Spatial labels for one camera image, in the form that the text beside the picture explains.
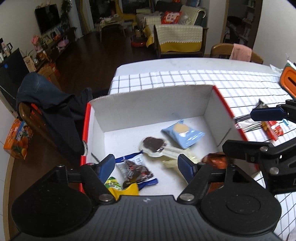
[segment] checkered tablecloth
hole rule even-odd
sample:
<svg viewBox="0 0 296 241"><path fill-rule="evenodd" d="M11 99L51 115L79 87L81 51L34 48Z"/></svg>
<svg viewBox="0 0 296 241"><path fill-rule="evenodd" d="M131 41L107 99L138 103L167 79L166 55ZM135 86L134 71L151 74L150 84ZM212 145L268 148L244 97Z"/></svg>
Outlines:
<svg viewBox="0 0 296 241"><path fill-rule="evenodd" d="M131 92L174 85L216 85L235 117L250 114L261 99L269 107L291 99L279 83L275 74L223 70L160 71L131 74L113 78L109 94ZM277 141L270 140L263 129L246 132L249 141L272 142L275 146L296 137L296 124L286 126L280 122L284 135ZM255 180L265 187L262 174ZM283 240L296 226L296 192L276 195L281 203L282 215L275 233Z"/></svg>

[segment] orange fruit box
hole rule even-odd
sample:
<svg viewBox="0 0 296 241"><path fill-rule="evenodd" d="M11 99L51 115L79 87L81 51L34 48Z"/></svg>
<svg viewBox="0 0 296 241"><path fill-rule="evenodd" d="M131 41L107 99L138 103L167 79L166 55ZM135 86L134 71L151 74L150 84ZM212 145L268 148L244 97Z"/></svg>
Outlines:
<svg viewBox="0 0 296 241"><path fill-rule="evenodd" d="M19 119L15 119L4 144L4 150L14 158L25 159L33 136L32 129Z"/></svg>

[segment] dark jacket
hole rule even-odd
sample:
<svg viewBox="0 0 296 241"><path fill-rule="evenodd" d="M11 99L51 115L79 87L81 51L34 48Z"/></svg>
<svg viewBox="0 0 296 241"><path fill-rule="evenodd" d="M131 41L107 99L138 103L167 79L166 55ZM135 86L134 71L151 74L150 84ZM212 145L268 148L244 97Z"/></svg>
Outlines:
<svg viewBox="0 0 296 241"><path fill-rule="evenodd" d="M20 102L35 104L42 112L49 133L58 151L74 165L84 153L82 129L86 104L92 99L90 88L80 96L60 91L44 76L35 72L25 76L17 92L17 110Z"/></svg>

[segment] cardboard carton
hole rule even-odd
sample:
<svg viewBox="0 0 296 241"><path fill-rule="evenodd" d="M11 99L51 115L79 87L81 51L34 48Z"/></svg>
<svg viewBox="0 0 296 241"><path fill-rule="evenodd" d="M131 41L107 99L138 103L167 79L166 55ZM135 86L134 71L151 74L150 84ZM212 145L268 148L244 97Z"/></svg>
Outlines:
<svg viewBox="0 0 296 241"><path fill-rule="evenodd" d="M15 119L3 148L14 158L24 160L32 136L32 129L24 121Z"/></svg>
<svg viewBox="0 0 296 241"><path fill-rule="evenodd" d="M92 153L102 160L108 154L115 158L139 151L145 137L164 138L175 147L178 144L161 130L184 119L189 127L203 131L205 136L190 147L202 159L208 153L222 151L227 139L246 140L236 129L233 114L215 86L185 85L133 91L103 96L88 103L83 140L87 150L81 164L95 162ZM145 164L159 183L145 187L140 195L174 195L187 186L185 179L162 164L166 157L144 155ZM253 164L236 161L249 175L256 172ZM115 167L111 176L120 184L124 178Z"/></svg>

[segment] black cabinet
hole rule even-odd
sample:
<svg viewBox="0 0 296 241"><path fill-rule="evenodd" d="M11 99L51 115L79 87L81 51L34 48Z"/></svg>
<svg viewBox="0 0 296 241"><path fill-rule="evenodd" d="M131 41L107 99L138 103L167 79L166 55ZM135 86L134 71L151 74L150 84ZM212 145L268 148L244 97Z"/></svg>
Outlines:
<svg viewBox="0 0 296 241"><path fill-rule="evenodd" d="M14 110L16 110L17 90L28 73L29 70L19 49L0 64L0 91Z"/></svg>

